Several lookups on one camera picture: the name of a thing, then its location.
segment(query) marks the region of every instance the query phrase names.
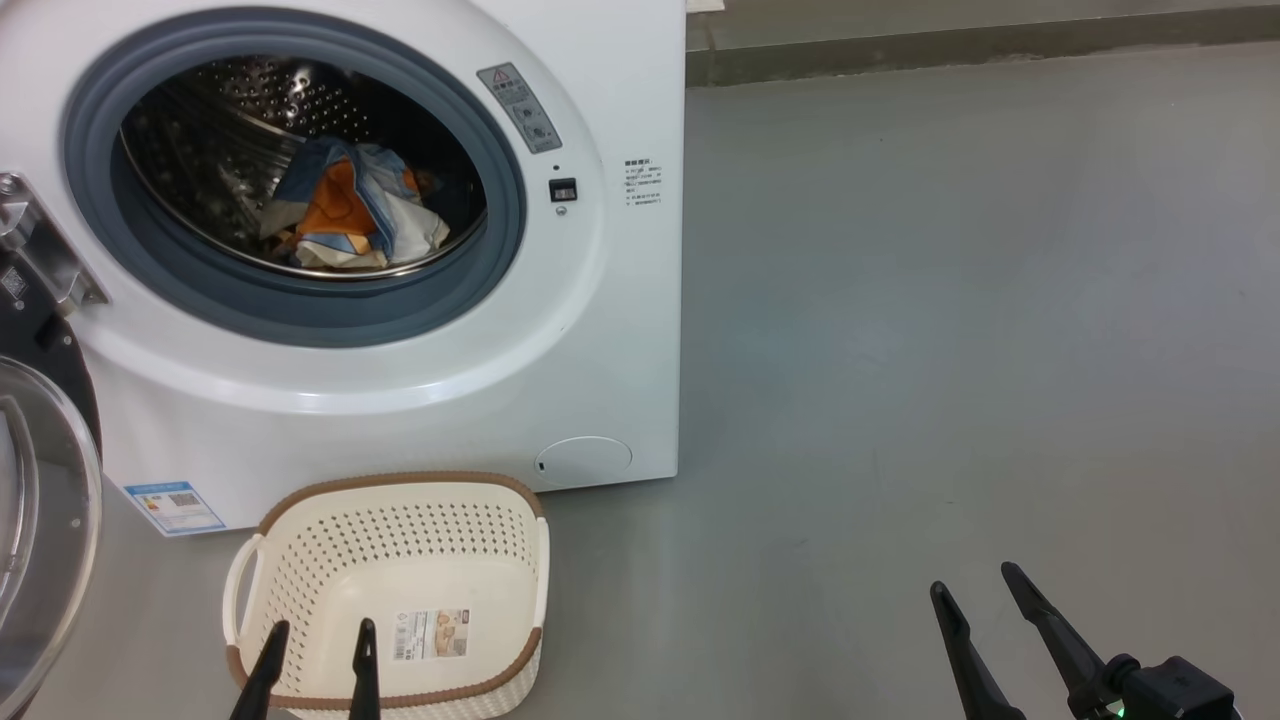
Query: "barcode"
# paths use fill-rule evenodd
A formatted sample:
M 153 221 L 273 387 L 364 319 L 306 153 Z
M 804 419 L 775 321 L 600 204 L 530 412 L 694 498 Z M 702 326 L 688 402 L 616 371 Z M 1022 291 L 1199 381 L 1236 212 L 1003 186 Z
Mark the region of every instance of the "barcode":
M 408 626 L 396 626 L 396 660 L 404 660 L 408 655 Z

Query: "epoxy floor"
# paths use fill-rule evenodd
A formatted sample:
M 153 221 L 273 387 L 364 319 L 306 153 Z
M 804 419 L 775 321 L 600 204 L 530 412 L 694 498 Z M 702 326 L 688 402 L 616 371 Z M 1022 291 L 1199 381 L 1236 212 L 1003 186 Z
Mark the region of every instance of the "epoxy floor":
M 681 474 L 545 498 L 513 719 L 959 719 L 936 579 L 1065 719 L 1002 560 L 1280 717 L 1280 47 L 695 91 L 687 128 Z M 225 717 L 243 536 L 106 514 L 28 720 Z

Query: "round cover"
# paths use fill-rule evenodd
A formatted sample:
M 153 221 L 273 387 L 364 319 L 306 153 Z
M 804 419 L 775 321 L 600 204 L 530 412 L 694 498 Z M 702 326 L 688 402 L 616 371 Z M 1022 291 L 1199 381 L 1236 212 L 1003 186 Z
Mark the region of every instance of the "round cover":
M 88 425 L 44 374 L 0 357 L 0 717 L 35 694 L 88 585 L 101 470 Z

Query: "blue label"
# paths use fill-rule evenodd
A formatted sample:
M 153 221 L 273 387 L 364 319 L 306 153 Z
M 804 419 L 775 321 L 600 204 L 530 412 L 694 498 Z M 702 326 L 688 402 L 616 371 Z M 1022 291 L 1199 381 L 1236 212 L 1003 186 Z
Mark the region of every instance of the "blue label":
M 227 529 L 191 483 L 127 486 L 123 489 L 151 524 L 165 536 L 189 536 Z

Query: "product label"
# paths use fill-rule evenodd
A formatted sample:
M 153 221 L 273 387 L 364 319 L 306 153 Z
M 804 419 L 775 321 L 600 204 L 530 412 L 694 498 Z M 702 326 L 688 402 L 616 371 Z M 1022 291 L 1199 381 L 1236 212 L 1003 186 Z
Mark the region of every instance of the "product label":
M 466 657 L 470 610 L 411 610 L 396 614 L 392 661 Z
M 227 529 L 191 483 L 127 486 L 124 492 L 165 536 L 189 536 Z

